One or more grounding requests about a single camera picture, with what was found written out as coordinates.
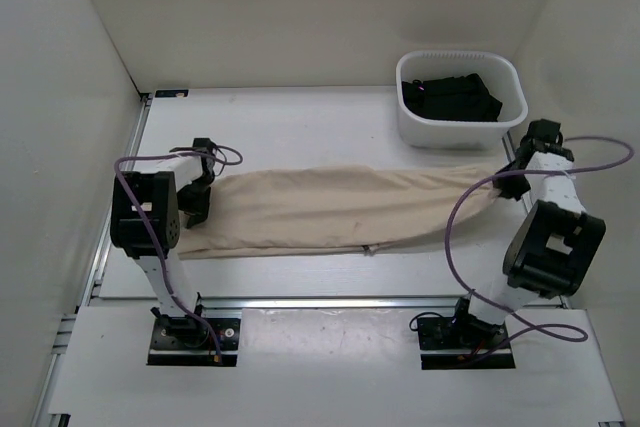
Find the beige trousers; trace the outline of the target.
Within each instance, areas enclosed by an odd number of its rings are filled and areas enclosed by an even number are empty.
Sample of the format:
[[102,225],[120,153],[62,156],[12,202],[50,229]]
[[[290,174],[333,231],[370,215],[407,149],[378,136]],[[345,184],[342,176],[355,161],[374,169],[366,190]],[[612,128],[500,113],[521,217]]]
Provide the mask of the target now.
[[471,191],[493,164],[413,170],[332,166],[264,170],[214,183],[208,219],[181,231],[179,257],[214,259],[356,252],[407,244],[466,221],[497,197]]

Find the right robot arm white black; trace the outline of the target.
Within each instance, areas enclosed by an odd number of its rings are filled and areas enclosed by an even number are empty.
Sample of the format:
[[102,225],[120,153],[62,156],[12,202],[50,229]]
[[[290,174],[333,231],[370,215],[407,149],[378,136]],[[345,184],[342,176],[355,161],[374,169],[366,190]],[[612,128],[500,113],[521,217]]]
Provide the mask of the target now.
[[560,124],[529,124],[514,160],[496,172],[491,186],[504,199],[531,197],[531,207],[504,255],[501,271],[461,298],[449,334],[470,347],[494,336],[506,317],[536,299],[571,296],[580,288],[606,232],[578,198],[569,171],[572,151]]

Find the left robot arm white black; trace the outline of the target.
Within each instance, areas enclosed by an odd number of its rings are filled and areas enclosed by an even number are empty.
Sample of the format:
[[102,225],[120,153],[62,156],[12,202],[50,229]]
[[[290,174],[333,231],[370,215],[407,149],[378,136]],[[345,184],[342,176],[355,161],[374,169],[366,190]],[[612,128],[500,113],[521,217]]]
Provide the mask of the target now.
[[167,154],[125,156],[113,165],[111,243],[143,271],[158,301],[158,326],[189,349],[219,346],[177,253],[181,229],[208,219],[215,167],[226,160],[218,151],[211,139],[196,138]]

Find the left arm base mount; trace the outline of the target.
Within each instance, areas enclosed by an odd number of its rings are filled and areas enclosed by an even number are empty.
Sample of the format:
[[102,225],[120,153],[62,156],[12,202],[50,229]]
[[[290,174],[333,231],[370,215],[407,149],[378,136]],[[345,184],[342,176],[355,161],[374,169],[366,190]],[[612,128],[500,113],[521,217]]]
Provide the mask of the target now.
[[169,317],[157,307],[147,364],[150,366],[235,367],[241,334],[240,318],[204,318],[209,327],[188,315]]

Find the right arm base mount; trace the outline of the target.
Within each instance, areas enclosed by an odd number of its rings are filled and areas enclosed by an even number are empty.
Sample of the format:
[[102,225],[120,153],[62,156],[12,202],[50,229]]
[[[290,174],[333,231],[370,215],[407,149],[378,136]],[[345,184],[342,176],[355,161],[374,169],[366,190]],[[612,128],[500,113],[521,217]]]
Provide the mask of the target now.
[[464,333],[452,317],[422,312],[409,321],[418,336],[422,370],[509,370],[516,367],[504,328]]

